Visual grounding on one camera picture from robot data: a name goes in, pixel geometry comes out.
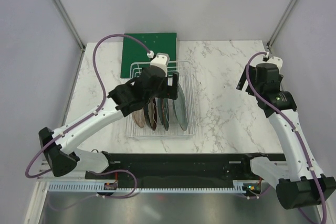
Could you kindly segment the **light green-grey plate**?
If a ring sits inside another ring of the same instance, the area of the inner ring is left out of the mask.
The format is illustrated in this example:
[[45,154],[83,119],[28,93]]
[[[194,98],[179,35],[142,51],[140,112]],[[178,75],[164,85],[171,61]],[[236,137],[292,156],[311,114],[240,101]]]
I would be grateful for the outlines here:
[[180,84],[178,84],[177,99],[173,100],[173,111],[181,129],[186,131],[188,128],[186,100]]

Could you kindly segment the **dark teal plate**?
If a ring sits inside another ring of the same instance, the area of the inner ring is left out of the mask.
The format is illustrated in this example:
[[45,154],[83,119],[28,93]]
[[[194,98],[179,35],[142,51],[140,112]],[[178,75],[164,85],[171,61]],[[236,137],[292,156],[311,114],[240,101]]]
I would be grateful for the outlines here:
[[157,111],[161,124],[166,131],[169,130],[170,116],[168,99],[157,98]]

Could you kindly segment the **red and black plate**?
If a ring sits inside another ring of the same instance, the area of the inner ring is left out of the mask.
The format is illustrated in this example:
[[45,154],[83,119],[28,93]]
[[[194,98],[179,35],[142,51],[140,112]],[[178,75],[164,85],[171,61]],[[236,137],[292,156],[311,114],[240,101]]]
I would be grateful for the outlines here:
[[156,100],[153,99],[148,104],[146,104],[143,107],[143,113],[146,125],[153,131],[156,130],[157,127],[157,106],[156,106]]

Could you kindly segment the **white wire dish rack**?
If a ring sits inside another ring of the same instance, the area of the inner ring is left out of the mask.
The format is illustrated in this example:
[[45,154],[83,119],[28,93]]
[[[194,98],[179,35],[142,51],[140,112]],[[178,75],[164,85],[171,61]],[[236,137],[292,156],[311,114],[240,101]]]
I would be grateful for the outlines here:
[[168,99],[169,103],[169,116],[170,116],[170,125],[169,130],[166,131],[163,125],[160,122],[159,116],[157,117],[157,127],[156,130],[151,130],[147,125],[144,128],[139,128],[132,115],[127,118],[126,122],[126,136],[134,138],[137,140],[151,140],[151,139],[172,139],[172,138],[181,138],[186,139],[195,134],[195,110],[194,110],[194,83],[193,83],[193,74],[192,67],[188,61],[173,61],[167,67],[167,74],[173,72],[178,72],[180,74],[179,84],[182,86],[185,100],[186,100],[186,111],[187,111],[187,120],[188,128],[186,131],[183,131],[175,117],[173,111],[173,100]]

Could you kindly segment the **pink-brown plate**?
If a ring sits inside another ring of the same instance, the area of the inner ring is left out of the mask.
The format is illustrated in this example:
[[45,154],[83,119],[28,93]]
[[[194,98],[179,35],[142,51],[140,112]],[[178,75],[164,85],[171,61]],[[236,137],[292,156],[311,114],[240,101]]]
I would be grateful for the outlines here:
[[145,116],[144,116],[144,112],[143,109],[134,111],[132,113],[132,118],[135,122],[135,124],[139,127],[139,128],[144,128],[146,125],[146,121],[145,121]]

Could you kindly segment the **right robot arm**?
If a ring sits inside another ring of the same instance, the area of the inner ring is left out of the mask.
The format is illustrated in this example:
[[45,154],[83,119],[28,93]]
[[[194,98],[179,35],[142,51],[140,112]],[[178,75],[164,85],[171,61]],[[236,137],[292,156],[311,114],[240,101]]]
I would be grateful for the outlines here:
[[293,96],[280,89],[282,79],[276,64],[259,63],[246,66],[237,89],[247,84],[246,92],[255,96],[278,136],[287,169],[258,154],[242,163],[240,172],[248,179],[256,175],[263,178],[276,190],[285,209],[317,206],[335,191],[335,178],[327,177],[316,162],[302,132]]

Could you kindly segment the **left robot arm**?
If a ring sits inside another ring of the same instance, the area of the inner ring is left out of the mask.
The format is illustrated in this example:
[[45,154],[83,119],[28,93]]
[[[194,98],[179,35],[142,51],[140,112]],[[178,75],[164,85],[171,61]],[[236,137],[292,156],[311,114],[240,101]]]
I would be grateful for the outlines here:
[[39,141],[52,174],[61,177],[78,169],[111,178],[115,165],[108,161],[105,153],[82,151],[78,146],[107,125],[141,110],[156,98],[176,100],[178,73],[172,73],[171,77],[172,84],[169,84],[169,75],[161,68],[145,67],[138,77],[104,93],[101,104],[82,117],[54,130],[42,128],[38,133]]

